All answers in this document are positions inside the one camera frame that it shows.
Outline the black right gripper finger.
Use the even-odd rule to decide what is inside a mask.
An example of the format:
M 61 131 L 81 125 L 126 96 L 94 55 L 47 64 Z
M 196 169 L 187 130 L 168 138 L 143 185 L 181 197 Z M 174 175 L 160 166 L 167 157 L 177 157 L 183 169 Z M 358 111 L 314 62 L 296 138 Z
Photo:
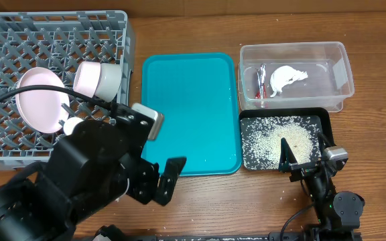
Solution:
M 298 168 L 298 162 L 285 138 L 281 139 L 281 154 L 279 158 L 280 172 L 286 173 L 296 170 Z
M 317 133 L 318 144 L 320 149 L 326 149 L 332 146 L 332 142 L 328 140 L 328 138 L 321 132 Z

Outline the red snack wrapper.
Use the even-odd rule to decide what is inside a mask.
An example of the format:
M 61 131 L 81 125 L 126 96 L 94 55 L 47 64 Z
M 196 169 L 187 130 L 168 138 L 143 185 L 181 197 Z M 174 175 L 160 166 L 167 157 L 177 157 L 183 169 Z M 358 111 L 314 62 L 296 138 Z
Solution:
M 266 77 L 265 64 L 261 64 L 257 70 L 258 91 L 255 95 L 255 98 L 257 99 L 266 98 L 265 77 Z

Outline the white napkin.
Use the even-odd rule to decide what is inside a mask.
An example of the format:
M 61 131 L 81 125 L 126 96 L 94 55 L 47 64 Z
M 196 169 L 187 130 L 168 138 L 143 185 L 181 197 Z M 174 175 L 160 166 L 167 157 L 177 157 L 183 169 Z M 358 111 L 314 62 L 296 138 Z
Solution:
M 307 72 L 302 72 L 292 68 L 291 66 L 281 66 L 274 71 L 270 78 L 270 85 L 272 88 L 271 98 L 275 97 L 278 93 L 282 93 L 282 88 L 289 84 L 293 84 L 295 81 L 304 80 L 308 78 Z

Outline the white paper cup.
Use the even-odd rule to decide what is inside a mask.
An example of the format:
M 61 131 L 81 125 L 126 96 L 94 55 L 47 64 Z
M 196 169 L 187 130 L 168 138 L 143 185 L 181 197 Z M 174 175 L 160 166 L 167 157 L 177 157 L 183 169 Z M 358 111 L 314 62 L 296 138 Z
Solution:
M 71 135 L 73 133 L 74 128 L 77 124 L 83 121 L 82 118 L 79 117 L 70 117 L 63 124 L 63 131 L 66 136 Z

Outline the small pink bowl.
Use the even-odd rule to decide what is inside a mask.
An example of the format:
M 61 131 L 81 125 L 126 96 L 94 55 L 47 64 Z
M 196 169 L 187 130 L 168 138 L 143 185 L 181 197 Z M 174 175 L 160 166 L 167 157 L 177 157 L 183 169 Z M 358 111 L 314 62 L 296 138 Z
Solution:
M 97 90 L 101 73 L 101 64 L 98 62 L 80 63 L 74 78 L 73 90 L 92 98 Z

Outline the white round plate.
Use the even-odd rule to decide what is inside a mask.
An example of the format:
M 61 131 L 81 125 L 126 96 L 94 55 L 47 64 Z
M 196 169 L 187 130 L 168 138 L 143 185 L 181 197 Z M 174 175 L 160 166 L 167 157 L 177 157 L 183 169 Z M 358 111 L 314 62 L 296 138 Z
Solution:
M 17 82 L 17 89 L 26 86 L 49 85 L 64 87 L 63 82 L 53 71 L 35 67 L 28 70 Z M 30 90 L 15 95 L 16 106 L 25 123 L 41 133 L 58 132 L 69 113 L 62 107 L 70 106 L 69 96 L 64 92 L 51 90 Z

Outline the grey bowl of rice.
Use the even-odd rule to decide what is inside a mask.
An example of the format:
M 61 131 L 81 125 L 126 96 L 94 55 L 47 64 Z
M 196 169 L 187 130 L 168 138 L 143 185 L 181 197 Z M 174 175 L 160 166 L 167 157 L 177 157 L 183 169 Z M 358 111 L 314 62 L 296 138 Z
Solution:
M 111 102 L 116 97 L 121 85 L 122 71 L 118 64 L 101 64 L 99 83 L 95 91 L 95 96 Z

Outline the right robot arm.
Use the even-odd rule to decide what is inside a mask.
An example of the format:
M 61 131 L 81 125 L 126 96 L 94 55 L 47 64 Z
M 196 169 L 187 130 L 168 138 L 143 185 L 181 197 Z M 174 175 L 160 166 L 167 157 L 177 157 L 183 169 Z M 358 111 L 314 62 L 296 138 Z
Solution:
M 361 234 L 355 230 L 360 227 L 365 200 L 351 191 L 337 191 L 332 177 L 343 169 L 348 161 L 347 151 L 318 133 L 321 158 L 315 162 L 298 164 L 289 145 L 283 151 L 287 157 L 286 171 L 290 181 L 299 181 L 311 199 L 311 204 L 295 213 L 280 231 L 280 239 L 285 237 L 287 225 L 298 216 L 314 209 L 318 223 L 308 224 L 299 235 L 300 240 L 360 240 Z

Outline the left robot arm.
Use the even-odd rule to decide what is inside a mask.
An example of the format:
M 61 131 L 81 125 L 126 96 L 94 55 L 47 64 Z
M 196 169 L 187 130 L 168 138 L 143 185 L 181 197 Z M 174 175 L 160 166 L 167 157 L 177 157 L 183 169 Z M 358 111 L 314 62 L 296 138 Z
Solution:
M 167 205 L 186 158 L 170 158 L 160 171 L 141 156 L 148 133 L 133 123 L 77 124 L 47 162 L 0 186 L 0 240 L 70 240 L 79 223 L 123 195 Z

